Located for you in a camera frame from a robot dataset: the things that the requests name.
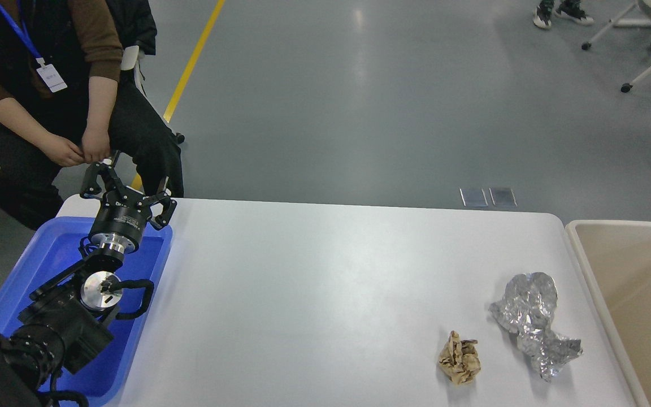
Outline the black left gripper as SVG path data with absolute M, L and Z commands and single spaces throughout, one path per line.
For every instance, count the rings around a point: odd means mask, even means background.
M 96 245 L 114 243 L 120 252 L 136 252 L 147 223 L 155 230 L 170 224 L 177 202 L 168 192 L 170 178 L 164 177 L 154 195 L 145 196 L 136 190 L 126 190 L 115 167 L 120 155 L 94 162 L 85 171 L 80 197 L 101 200 L 101 205 L 88 238 Z

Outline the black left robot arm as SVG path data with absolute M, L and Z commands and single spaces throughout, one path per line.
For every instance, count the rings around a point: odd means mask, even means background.
M 78 373 L 114 339 L 109 325 L 144 315 L 155 293 L 154 281 L 123 280 L 117 271 L 141 245 L 146 226 L 170 224 L 177 203 L 164 177 L 144 195 L 124 185 L 109 159 L 91 164 L 80 195 L 100 203 L 90 232 L 80 240 L 81 258 L 29 294 L 21 326 L 0 333 L 0 406 L 88 406 L 77 391 L 58 389 L 64 371 Z

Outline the person left hand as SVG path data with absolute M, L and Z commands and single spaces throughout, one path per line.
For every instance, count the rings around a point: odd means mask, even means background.
M 111 157 L 110 137 L 106 127 L 88 125 L 81 140 L 85 164 L 100 162 Z

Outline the person right hand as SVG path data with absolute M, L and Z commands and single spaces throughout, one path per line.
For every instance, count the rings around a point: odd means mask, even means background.
M 44 132 L 34 144 L 60 167 L 74 167 L 85 162 L 83 153 L 74 142 L 51 132 Z

